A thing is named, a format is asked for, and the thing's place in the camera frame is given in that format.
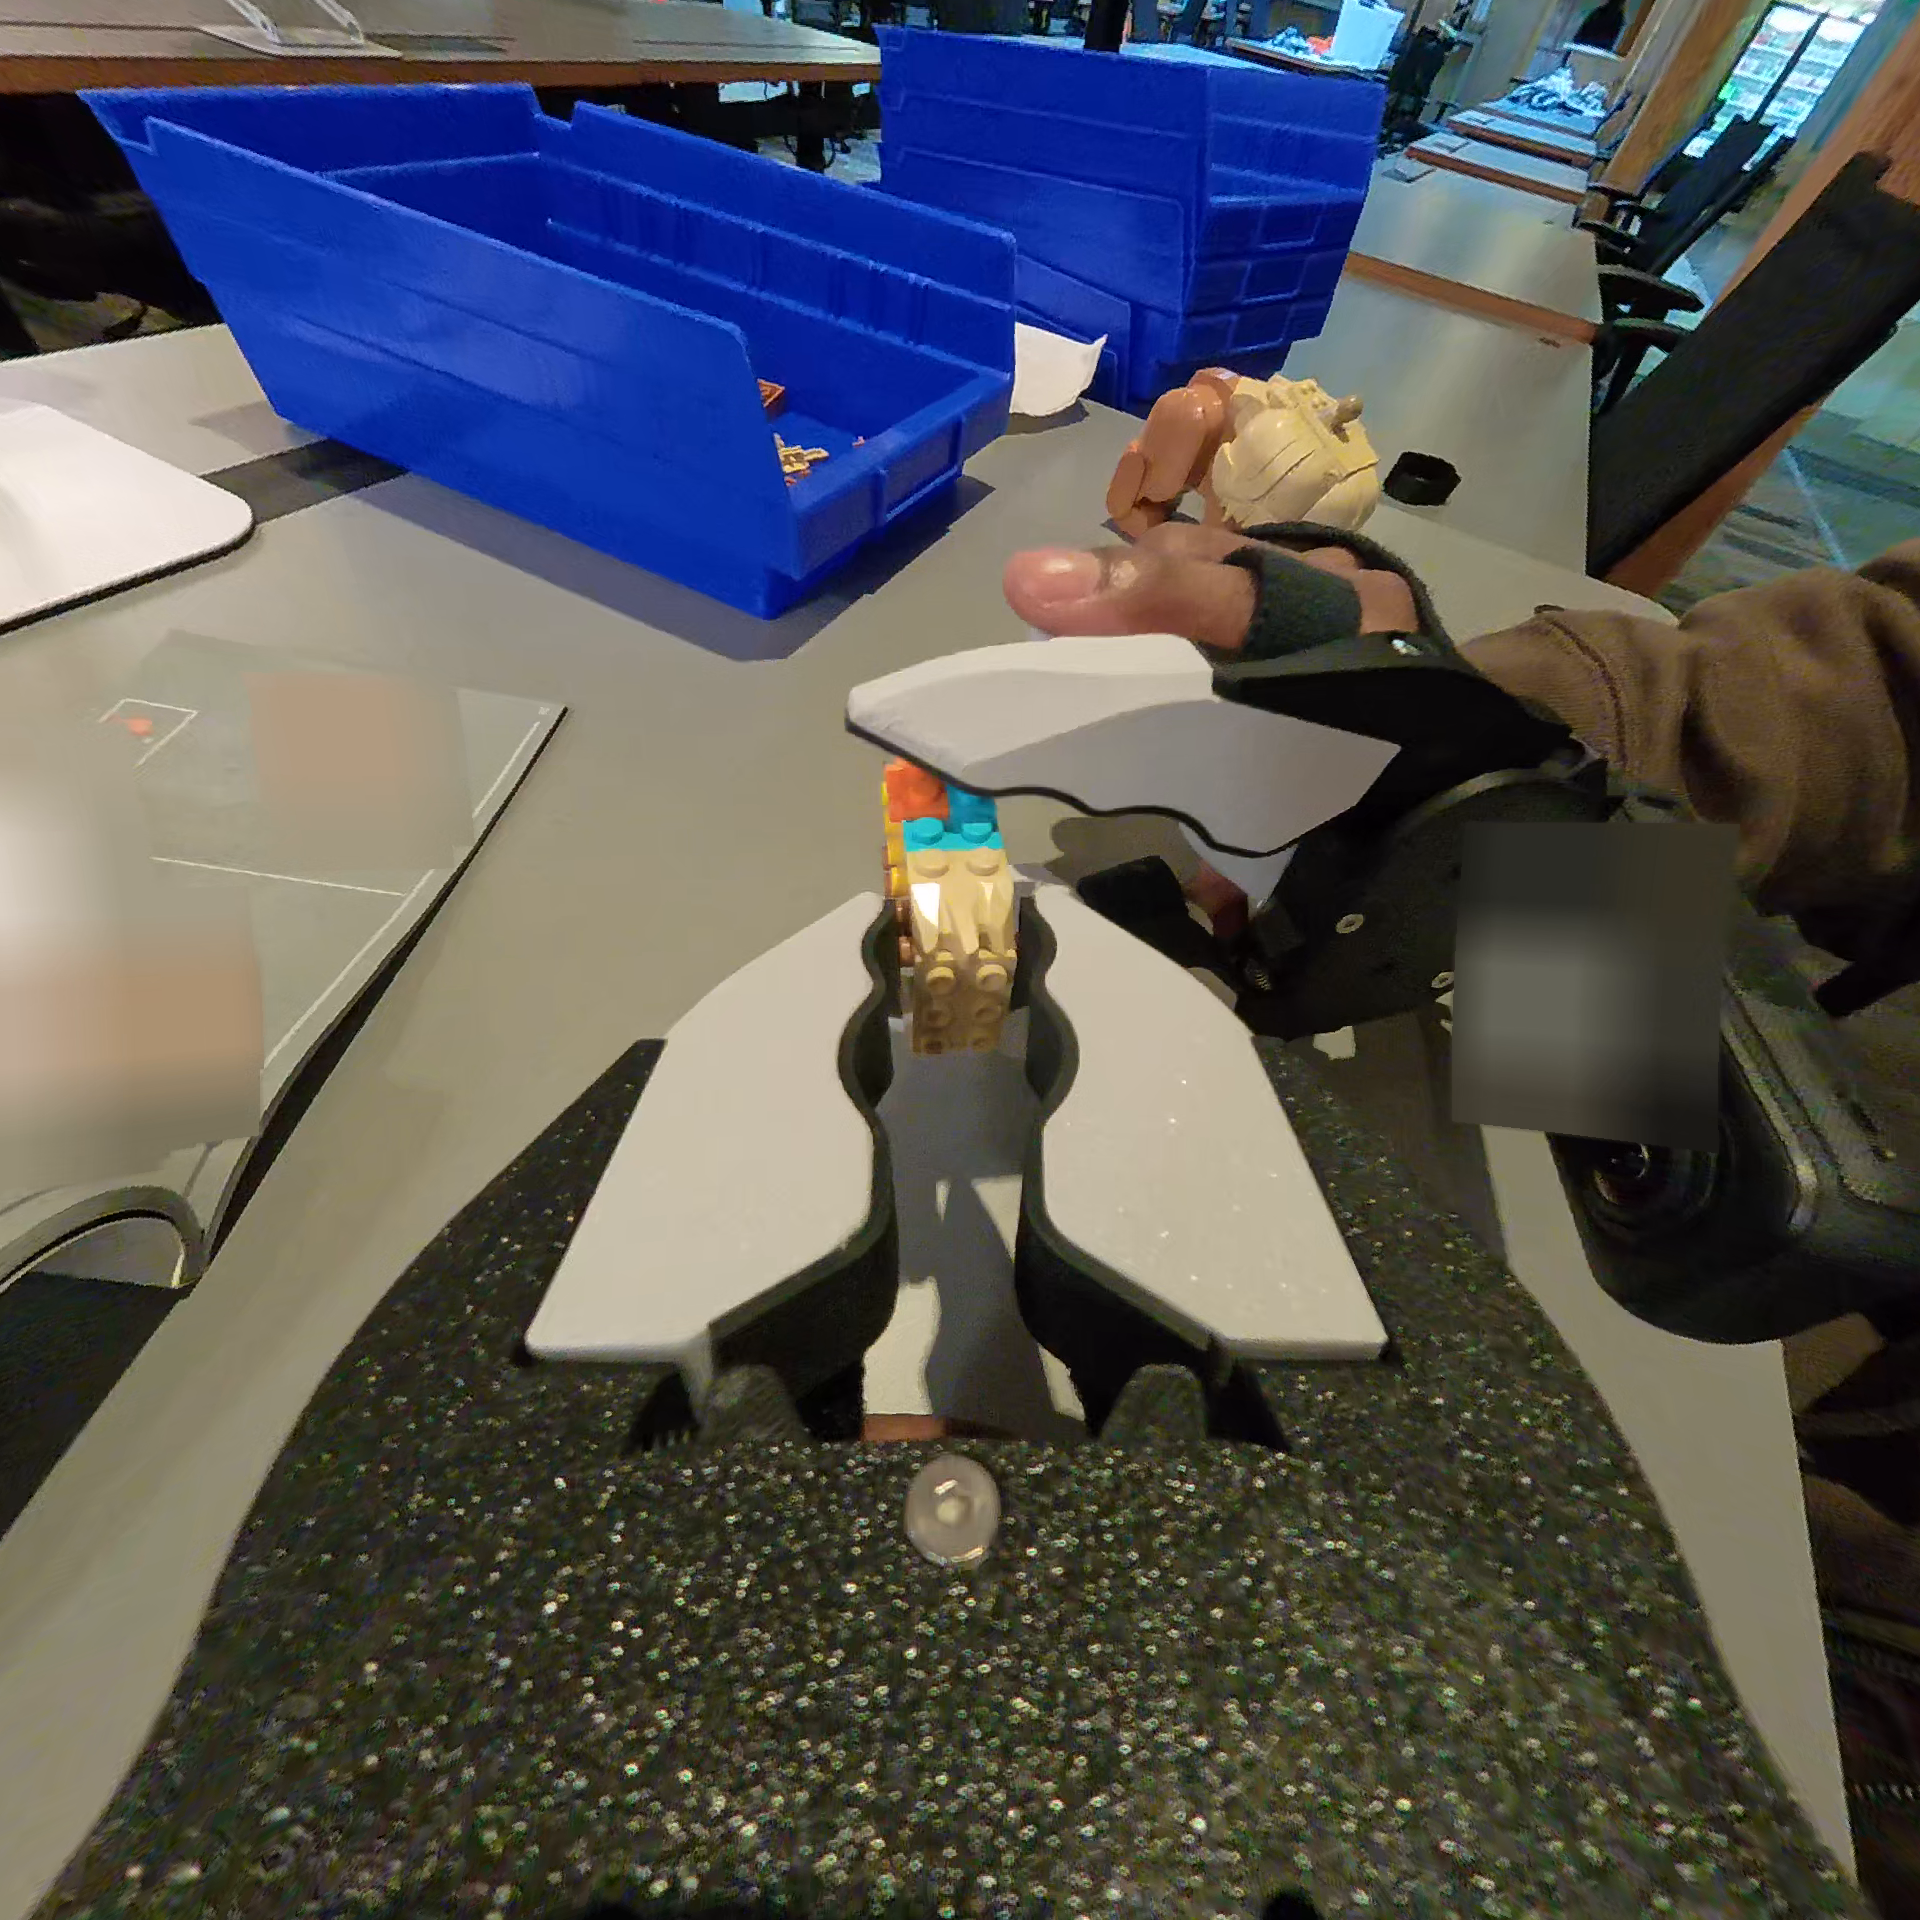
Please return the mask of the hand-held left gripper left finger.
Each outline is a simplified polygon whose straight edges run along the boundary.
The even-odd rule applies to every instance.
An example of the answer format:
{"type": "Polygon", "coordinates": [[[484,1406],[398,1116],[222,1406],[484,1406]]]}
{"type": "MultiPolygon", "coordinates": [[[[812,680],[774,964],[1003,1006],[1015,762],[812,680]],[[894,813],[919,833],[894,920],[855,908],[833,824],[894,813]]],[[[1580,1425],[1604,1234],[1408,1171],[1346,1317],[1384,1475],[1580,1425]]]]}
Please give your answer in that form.
{"type": "Polygon", "coordinates": [[[890,1226],[879,1101],[890,945],[858,894],[708,990],[664,1038],[528,1325],[538,1360],[722,1365],[890,1226]]]}

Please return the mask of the black office chair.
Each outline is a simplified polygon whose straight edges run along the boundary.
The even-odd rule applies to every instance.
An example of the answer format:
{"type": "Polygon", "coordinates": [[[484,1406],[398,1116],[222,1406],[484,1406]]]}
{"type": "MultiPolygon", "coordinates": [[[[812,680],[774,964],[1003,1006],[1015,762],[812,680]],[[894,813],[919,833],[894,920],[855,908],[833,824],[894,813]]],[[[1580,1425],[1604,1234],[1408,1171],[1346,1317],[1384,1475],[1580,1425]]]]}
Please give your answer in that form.
{"type": "Polygon", "coordinates": [[[1919,299],[1919,211],[1862,152],[1591,428],[1587,571],[1650,592],[1672,529],[1817,409],[1919,299]]]}

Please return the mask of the clear acrylic stand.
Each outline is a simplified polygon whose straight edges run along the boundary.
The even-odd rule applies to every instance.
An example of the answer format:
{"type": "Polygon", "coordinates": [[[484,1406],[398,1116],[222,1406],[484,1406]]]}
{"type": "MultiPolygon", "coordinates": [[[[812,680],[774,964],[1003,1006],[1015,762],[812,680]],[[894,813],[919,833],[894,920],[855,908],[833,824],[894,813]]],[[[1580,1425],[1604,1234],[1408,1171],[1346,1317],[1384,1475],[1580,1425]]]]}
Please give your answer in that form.
{"type": "Polygon", "coordinates": [[[378,48],[340,3],[227,3],[228,16],[199,29],[268,58],[371,58],[378,48]]]}

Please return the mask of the blue plastic bin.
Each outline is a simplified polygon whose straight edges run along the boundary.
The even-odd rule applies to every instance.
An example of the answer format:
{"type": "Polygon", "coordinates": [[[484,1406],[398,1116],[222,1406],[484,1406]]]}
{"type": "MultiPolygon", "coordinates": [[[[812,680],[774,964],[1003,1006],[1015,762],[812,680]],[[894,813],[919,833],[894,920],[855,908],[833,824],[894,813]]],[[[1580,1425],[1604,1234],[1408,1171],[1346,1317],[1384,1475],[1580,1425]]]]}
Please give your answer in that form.
{"type": "Polygon", "coordinates": [[[279,416],[751,616],[1007,428],[1003,230],[524,85],[83,99],[279,416]],[[762,378],[864,451],[788,488],[762,378]]]}

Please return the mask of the person's right forearm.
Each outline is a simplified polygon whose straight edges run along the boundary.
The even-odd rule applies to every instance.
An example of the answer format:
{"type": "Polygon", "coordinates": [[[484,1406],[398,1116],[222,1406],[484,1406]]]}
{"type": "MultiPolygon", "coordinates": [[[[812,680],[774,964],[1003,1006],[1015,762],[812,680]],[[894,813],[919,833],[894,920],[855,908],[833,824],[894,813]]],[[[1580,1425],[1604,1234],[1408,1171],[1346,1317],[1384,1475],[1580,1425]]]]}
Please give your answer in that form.
{"type": "Polygon", "coordinates": [[[1622,774],[1730,825],[1759,910],[1854,962],[1842,1006],[1916,981],[1916,539],[1721,592],[1670,629],[1538,612],[1465,657],[1622,774]]]}

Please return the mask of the brown toy brick animal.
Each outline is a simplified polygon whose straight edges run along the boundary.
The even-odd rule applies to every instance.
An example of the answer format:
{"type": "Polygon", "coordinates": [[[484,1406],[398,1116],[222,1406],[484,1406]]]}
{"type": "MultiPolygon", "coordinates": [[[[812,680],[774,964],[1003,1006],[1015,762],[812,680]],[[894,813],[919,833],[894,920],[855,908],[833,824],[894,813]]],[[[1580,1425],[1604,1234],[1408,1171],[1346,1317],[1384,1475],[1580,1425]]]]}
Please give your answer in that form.
{"type": "Polygon", "coordinates": [[[1207,368],[1160,395],[1114,470],[1106,510],[1139,537],[1190,497],[1202,521],[1238,533],[1320,524],[1358,533],[1380,501],[1376,448],[1358,397],[1314,379],[1207,368]]]}

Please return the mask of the white desk stand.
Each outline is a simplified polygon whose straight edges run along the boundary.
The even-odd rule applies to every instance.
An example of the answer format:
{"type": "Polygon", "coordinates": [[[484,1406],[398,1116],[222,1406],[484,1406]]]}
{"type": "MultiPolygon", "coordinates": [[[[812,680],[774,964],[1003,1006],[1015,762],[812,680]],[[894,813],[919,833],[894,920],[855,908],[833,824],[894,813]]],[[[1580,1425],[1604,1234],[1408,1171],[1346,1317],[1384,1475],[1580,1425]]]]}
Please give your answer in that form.
{"type": "Polygon", "coordinates": [[[249,504],[36,402],[2,409],[2,633],[233,554],[249,504]]]}

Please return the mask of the colourful toy brick assembly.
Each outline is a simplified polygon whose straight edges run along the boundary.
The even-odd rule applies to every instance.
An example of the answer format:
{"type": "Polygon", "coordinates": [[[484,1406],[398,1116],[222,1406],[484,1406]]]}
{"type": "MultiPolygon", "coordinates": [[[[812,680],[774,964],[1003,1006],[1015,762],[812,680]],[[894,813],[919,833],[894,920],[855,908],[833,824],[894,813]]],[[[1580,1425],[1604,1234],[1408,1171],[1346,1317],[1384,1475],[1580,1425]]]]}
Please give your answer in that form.
{"type": "Polygon", "coordinates": [[[886,897],[897,916],[904,1026],[915,1054],[992,1051],[1018,984],[1018,875],[1000,844],[968,846],[947,824],[887,824],[886,897]]]}

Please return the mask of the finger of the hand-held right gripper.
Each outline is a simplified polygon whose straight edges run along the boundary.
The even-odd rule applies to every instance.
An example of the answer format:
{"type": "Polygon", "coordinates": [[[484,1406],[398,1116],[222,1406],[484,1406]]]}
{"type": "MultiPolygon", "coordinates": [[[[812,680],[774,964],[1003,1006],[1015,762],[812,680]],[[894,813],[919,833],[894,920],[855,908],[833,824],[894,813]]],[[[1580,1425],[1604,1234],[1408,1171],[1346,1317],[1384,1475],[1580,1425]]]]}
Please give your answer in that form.
{"type": "Polygon", "coordinates": [[[1003,642],[915,664],[849,696],[849,729],[948,785],[1152,812],[1251,900],[1289,848],[1350,812],[1394,744],[1231,702],[1176,636],[1003,642]]]}
{"type": "Polygon", "coordinates": [[[1242,990],[1251,904],[1209,865],[1182,880],[1164,857],[1134,857],[1082,877],[1078,897],[1177,966],[1207,974],[1228,992],[1242,990]]]}

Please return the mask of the person's right hand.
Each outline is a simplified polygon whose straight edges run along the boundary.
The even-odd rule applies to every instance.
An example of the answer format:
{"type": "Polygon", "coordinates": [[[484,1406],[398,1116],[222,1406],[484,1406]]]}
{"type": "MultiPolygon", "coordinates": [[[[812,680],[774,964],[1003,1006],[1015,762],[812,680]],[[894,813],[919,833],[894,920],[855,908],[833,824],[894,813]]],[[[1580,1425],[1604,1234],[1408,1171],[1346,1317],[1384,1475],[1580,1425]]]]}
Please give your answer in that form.
{"type": "Polygon", "coordinates": [[[1257,608],[1255,574],[1233,562],[1242,546],[1235,531],[1169,521],[1126,545],[1015,554],[1002,592],[1049,638],[1166,633],[1238,653],[1257,608]]]}

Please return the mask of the stack of blue bins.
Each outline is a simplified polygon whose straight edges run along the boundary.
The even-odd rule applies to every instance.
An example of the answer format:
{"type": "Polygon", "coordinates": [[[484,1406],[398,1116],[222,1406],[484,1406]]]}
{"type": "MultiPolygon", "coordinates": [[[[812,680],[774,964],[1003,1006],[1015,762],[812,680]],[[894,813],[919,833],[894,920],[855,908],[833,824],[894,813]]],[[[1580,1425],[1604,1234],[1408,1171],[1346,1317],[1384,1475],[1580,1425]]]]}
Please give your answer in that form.
{"type": "Polygon", "coordinates": [[[1139,414],[1322,333],[1384,108],[1190,46],[880,29],[883,188],[1011,233],[1018,315],[1104,340],[1092,397],[1139,414]]]}

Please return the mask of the grey instruction booklet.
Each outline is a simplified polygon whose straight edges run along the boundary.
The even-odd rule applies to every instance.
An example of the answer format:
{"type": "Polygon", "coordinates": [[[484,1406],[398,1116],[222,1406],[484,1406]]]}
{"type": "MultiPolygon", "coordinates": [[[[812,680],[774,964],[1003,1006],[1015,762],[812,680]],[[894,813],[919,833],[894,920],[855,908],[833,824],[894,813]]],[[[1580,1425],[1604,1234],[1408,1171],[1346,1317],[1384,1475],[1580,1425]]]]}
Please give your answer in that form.
{"type": "Polygon", "coordinates": [[[191,1289],[273,1164],[287,1125],[324,1077],[328,1043],[383,994],[464,875],[566,717],[566,704],[404,681],[427,746],[456,750],[464,844],[440,867],[316,872],[281,856],[259,788],[251,681],[340,677],[338,664],[275,657],[175,632],[102,710],[130,754],[155,872],[209,884],[249,914],[264,1016],[262,1120],[251,1136],[175,1150],[154,1169],[6,1198],[6,1288],[28,1276],[191,1289]]]}

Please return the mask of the grey desk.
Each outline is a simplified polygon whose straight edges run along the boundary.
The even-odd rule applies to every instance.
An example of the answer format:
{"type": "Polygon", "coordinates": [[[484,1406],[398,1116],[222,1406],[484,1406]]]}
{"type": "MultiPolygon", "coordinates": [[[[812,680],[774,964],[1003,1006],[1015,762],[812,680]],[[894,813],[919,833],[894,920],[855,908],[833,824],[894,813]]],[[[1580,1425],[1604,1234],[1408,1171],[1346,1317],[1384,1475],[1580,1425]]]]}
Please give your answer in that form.
{"type": "MultiPolygon", "coordinates": [[[[1346,374],[1387,460],[1444,452],[1465,488],[1412,515],[1448,625],[1522,618],[1580,570],[1587,354],[1444,306],[1343,286],[1303,366],[1346,374]]],[[[294,445],[219,329],[6,368],[164,460],[212,474],[294,445]]],[[[876,754],[846,688],[1019,636],[1022,545],[1097,529],[1128,422],[1015,433],[966,510],[876,550],[860,597],[756,621],[463,497],[398,478],[273,518],[232,558],[47,621],[15,664],[136,658],[235,638],[422,681],[556,700],[567,717],[423,930],[207,1277],[172,1308],[6,1538],[6,1915],[28,1915],[110,1805],[298,1413],[384,1289],[591,1081],[714,981],[876,880],[876,754]]],[[[1833,1708],[1778,1349],[1696,1352],[1608,1302],[1546,1148],[1495,1134],[1488,1202],[1518,1272],[1599,1365],[1656,1470],[1745,1704],[1847,1864],[1833,1708]]],[[[926,1408],[1065,1443],[1068,1380],[1018,1329],[1002,1227],[1014,1173],[962,1185],[872,1360],[880,1413],[926,1408]]]]}

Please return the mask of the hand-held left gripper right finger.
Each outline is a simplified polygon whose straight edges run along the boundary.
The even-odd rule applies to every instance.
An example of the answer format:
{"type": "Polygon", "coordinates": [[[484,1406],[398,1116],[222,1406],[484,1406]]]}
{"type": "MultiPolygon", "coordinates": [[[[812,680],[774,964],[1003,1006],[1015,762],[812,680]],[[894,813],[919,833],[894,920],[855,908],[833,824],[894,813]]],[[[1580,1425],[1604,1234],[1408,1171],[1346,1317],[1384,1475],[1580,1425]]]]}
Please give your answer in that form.
{"type": "Polygon", "coordinates": [[[1249,1029],[1065,886],[1027,906],[1030,1224],[1202,1353],[1376,1360],[1385,1325],[1249,1029]]]}

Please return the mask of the pile of brown toy bricks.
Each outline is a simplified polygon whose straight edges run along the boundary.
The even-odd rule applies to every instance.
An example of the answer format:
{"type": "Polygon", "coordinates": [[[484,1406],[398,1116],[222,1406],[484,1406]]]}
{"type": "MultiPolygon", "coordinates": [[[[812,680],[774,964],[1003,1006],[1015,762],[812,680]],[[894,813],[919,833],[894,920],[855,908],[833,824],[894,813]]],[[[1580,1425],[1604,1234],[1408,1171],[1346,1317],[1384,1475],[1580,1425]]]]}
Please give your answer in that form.
{"type": "Polygon", "coordinates": [[[762,412],[774,430],[784,482],[792,489],[819,469],[838,465],[866,445],[866,436],[854,428],[825,422],[802,412],[792,392],[780,382],[762,378],[760,397],[762,412]]]}

